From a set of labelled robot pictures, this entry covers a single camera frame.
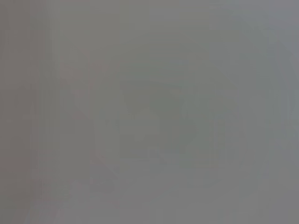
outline gray background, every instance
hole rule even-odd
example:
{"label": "gray background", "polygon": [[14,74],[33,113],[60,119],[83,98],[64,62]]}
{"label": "gray background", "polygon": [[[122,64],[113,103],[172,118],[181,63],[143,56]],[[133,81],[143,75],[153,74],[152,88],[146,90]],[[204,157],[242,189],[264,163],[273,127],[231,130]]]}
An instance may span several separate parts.
{"label": "gray background", "polygon": [[1,14],[3,223],[298,222],[298,3],[23,2]]}

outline light gray wall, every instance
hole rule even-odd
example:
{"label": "light gray wall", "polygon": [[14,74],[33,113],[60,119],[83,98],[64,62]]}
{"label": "light gray wall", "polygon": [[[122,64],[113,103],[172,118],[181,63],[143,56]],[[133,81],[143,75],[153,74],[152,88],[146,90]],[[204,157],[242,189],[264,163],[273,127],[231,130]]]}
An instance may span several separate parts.
{"label": "light gray wall", "polygon": [[52,0],[45,9],[39,42],[50,43],[39,55],[51,55],[35,59],[45,75],[31,74],[49,84],[38,82],[38,145],[26,153],[43,192],[28,223],[299,220],[297,3]]}

